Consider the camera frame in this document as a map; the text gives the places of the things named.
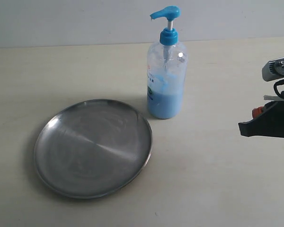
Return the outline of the blue pump soap bottle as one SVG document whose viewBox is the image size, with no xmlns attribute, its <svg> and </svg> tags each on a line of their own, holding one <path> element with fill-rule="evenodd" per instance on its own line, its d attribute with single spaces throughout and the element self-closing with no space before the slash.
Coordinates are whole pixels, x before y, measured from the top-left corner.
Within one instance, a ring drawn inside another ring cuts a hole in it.
<svg viewBox="0 0 284 227">
<path fill-rule="evenodd" d="M 147 108 L 159 119 L 173 118 L 182 107 L 188 54 L 173 27 L 179 16 L 177 6 L 167 6 L 150 15 L 152 20 L 161 17 L 167 20 L 159 41 L 147 52 Z"/>
</svg>

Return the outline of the round stainless steel plate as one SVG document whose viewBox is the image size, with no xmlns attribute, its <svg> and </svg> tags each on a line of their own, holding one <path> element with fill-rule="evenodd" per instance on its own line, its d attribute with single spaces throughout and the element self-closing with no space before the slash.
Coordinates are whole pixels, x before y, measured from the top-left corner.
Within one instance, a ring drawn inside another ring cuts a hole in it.
<svg viewBox="0 0 284 227">
<path fill-rule="evenodd" d="M 151 156 L 152 130 L 131 105 L 93 99 L 50 119 L 34 146 L 40 180 L 69 198 L 95 199 L 132 182 Z"/>
</svg>

